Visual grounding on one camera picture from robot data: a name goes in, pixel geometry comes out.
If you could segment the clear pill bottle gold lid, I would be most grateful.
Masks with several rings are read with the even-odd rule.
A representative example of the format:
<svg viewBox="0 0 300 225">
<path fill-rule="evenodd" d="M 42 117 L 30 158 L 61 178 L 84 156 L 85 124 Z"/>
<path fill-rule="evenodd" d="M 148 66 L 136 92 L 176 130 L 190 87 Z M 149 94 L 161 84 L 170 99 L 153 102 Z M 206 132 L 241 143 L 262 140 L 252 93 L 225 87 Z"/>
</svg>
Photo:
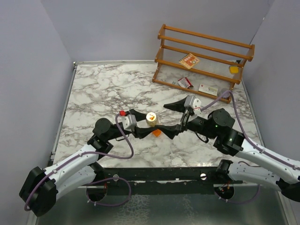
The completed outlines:
<svg viewBox="0 0 300 225">
<path fill-rule="evenodd" d="M 154 127 L 156 125 L 159 124 L 159 120 L 157 115 L 154 112 L 149 112 L 146 115 L 146 123 L 150 126 L 150 127 Z"/>
</svg>

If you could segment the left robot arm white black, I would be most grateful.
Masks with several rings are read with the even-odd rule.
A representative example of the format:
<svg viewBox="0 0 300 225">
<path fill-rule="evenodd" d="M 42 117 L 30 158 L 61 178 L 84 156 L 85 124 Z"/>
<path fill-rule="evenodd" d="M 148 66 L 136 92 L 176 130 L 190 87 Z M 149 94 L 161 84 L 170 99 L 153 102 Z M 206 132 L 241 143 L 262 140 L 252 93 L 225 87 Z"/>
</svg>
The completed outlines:
<svg viewBox="0 0 300 225">
<path fill-rule="evenodd" d="M 120 111 L 111 123 L 107 118 L 97 120 L 93 135 L 87 144 L 77 152 L 52 166 L 41 169 L 33 168 L 19 196 L 25 202 L 25 211 L 32 211 L 37 217 L 47 213 L 65 194 L 82 185 L 98 185 L 103 181 L 104 174 L 97 161 L 103 157 L 127 160 L 134 156 L 134 148 L 128 139 L 132 134 L 143 139 L 155 131 L 157 116 L 153 112 L 140 113 L 134 109 Z M 129 156 L 110 154 L 112 139 L 123 137 L 130 148 Z"/>
</svg>

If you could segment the orange pill organizer box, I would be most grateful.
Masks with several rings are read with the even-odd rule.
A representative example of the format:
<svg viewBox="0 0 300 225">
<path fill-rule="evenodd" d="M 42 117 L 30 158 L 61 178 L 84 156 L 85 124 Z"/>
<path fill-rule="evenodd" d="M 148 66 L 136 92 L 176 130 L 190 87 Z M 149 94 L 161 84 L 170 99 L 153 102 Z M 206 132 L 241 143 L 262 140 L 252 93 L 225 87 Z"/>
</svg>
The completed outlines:
<svg viewBox="0 0 300 225">
<path fill-rule="evenodd" d="M 155 137 L 159 137 L 161 135 L 161 131 L 159 129 L 156 129 L 154 131 L 152 131 L 152 134 L 155 136 Z"/>
</svg>

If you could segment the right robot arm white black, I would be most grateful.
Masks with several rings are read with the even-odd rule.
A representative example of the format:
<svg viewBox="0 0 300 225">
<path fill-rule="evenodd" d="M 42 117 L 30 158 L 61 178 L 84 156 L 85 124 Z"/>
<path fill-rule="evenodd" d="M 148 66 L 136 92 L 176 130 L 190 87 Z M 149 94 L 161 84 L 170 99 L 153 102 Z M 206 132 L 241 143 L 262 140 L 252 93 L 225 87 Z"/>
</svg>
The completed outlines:
<svg viewBox="0 0 300 225">
<path fill-rule="evenodd" d="M 229 180 L 248 181 L 271 187 L 286 198 L 300 200 L 300 162 L 284 157 L 251 140 L 245 130 L 233 128 L 239 117 L 232 118 L 224 109 L 212 111 L 205 119 L 201 116 L 206 107 L 195 96 L 165 104 L 164 108 L 182 113 L 180 124 L 174 126 L 159 125 L 166 136 L 173 139 L 179 133 L 190 130 L 207 139 L 213 139 L 213 146 L 221 153 L 238 157 L 255 164 L 241 166 L 230 160 L 222 160 L 215 172 L 216 180 L 226 183 Z"/>
</svg>

